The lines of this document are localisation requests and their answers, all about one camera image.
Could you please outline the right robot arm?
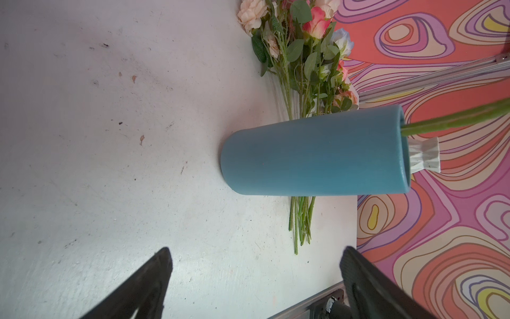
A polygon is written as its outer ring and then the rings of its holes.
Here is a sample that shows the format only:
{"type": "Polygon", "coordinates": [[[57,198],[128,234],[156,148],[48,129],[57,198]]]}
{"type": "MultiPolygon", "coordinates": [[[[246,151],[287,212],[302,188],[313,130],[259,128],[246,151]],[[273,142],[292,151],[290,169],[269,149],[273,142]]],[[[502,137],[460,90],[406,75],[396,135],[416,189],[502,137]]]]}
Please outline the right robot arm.
{"type": "Polygon", "coordinates": [[[351,319],[351,308],[345,303],[343,289],[338,289],[319,300],[309,310],[310,319],[351,319]]]}

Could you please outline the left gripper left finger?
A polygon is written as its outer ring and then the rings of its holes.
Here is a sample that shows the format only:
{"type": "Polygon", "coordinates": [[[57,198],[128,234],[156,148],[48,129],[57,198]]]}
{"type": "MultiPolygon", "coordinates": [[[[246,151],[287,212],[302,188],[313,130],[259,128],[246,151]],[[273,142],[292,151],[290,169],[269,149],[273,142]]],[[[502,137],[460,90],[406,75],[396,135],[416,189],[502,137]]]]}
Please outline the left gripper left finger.
{"type": "Polygon", "coordinates": [[[83,318],[161,318],[172,271],[164,247],[83,318]]]}

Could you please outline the teal cylindrical vase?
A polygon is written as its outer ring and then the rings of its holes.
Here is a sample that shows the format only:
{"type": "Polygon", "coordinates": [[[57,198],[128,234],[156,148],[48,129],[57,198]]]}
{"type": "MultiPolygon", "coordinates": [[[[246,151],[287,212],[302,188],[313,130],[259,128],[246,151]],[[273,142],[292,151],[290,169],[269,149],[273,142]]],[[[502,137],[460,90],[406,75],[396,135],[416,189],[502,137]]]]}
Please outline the teal cylindrical vase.
{"type": "Polygon", "coordinates": [[[339,196],[410,191],[401,106],[285,121],[232,134],[220,168],[242,195],[339,196]]]}

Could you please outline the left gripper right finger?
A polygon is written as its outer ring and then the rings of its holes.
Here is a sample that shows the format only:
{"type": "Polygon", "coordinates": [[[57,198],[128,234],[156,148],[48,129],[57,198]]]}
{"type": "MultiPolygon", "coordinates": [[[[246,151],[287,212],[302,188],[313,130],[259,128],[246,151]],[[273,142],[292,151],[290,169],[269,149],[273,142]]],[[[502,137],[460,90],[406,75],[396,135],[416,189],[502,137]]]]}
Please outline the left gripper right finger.
{"type": "Polygon", "coordinates": [[[346,318],[434,318],[353,247],[346,247],[340,264],[349,306],[346,318]]]}

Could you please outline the pink carnation flower stem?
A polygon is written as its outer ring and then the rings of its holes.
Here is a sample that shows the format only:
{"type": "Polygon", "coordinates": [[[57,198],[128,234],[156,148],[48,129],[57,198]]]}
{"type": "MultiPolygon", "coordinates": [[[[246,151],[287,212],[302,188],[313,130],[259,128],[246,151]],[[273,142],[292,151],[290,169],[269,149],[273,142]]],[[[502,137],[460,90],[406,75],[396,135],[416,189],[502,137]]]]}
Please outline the pink carnation flower stem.
{"type": "Polygon", "coordinates": [[[473,126],[509,114],[509,98],[439,118],[401,126],[402,136],[441,132],[453,128],[473,126]]]}

